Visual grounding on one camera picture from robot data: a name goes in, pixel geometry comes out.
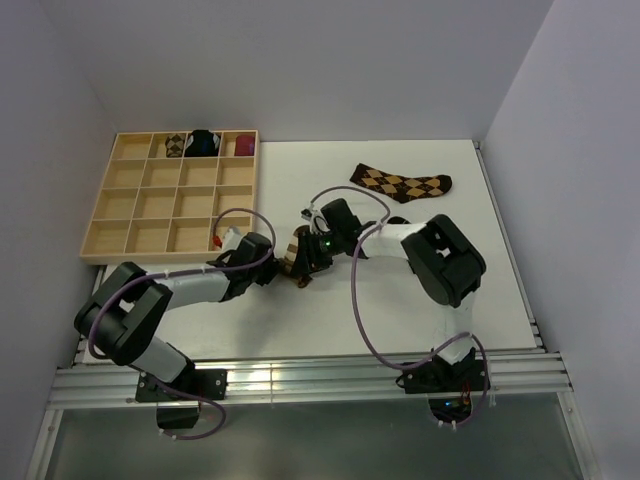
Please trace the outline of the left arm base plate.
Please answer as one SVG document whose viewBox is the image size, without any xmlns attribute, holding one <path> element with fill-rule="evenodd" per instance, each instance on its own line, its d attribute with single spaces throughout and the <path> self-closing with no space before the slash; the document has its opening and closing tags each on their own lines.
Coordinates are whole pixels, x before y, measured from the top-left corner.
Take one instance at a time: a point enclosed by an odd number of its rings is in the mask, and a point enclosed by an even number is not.
<svg viewBox="0 0 640 480">
<path fill-rule="evenodd" d="M 227 413 L 220 401 L 226 396 L 227 378 L 226 369 L 188 368 L 173 382 L 141 372 L 134 399 L 139 404 L 156 405 L 156 424 L 162 434 L 178 440 L 198 440 L 219 432 L 226 423 Z M 204 406 L 219 412 L 217 424 L 209 431 L 191 433 Z"/>
</svg>

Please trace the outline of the tan brown striped sock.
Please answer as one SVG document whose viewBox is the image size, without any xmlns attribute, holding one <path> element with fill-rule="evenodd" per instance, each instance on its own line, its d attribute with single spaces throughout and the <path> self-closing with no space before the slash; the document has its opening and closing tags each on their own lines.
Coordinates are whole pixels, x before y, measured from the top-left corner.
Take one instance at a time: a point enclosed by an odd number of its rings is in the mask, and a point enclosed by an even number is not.
<svg viewBox="0 0 640 480">
<path fill-rule="evenodd" d="M 291 237 L 284 256 L 279 260 L 280 272 L 292 280 L 298 288 L 305 288 L 312 281 L 304 237 L 310 232 L 307 225 L 297 227 Z"/>
</svg>

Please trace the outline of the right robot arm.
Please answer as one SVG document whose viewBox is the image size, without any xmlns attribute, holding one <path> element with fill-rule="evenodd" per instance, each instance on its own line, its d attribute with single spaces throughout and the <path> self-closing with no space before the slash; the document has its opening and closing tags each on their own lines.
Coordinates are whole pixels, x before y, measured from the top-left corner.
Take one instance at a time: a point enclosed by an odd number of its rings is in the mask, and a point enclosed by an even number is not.
<svg viewBox="0 0 640 480">
<path fill-rule="evenodd" d="M 308 207 L 301 215 L 307 224 L 294 231 L 282 260 L 284 273 L 304 288 L 313 274 L 329 269 L 336 256 L 351 257 L 350 296 L 359 333 L 380 363 L 397 369 L 397 364 L 375 349 L 364 328 L 357 298 L 357 263 L 375 257 L 407 262 L 427 296 L 443 311 L 434 333 L 435 348 L 413 365 L 421 367 L 440 359 L 432 368 L 435 383 L 446 390 L 457 388 L 468 374 L 464 360 L 481 350 L 472 333 L 472 309 L 487 270 L 484 258 L 457 225 L 444 214 L 410 223 L 390 212 L 378 221 L 363 223 L 342 198 L 318 210 Z"/>
</svg>

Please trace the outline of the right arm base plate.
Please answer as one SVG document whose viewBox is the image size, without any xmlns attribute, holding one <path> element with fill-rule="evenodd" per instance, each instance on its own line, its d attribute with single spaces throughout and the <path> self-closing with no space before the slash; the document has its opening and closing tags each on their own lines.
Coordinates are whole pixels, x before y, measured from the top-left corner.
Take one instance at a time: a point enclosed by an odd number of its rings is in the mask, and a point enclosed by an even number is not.
<svg viewBox="0 0 640 480">
<path fill-rule="evenodd" d="M 474 412 L 473 393 L 485 399 L 491 387 L 488 364 L 476 358 L 476 348 L 459 362 L 449 364 L 440 356 L 417 369 L 404 370 L 395 384 L 408 395 L 445 394 L 429 399 L 431 414 L 438 423 L 451 427 L 467 421 Z"/>
</svg>

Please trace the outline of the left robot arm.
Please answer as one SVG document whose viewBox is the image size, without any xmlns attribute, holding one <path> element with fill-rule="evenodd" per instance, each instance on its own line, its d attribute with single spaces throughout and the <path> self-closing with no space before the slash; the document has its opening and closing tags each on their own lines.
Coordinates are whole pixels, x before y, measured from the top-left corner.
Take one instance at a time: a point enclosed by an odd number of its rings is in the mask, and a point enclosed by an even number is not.
<svg viewBox="0 0 640 480">
<path fill-rule="evenodd" d="M 120 264 L 76 314 L 75 329 L 108 360 L 158 379 L 170 398 L 187 397 L 195 386 L 193 362 L 156 336 L 164 314 L 230 301 L 278 273 L 267 237 L 231 229 L 225 239 L 220 257 L 198 269 L 150 274 L 133 262 Z"/>
</svg>

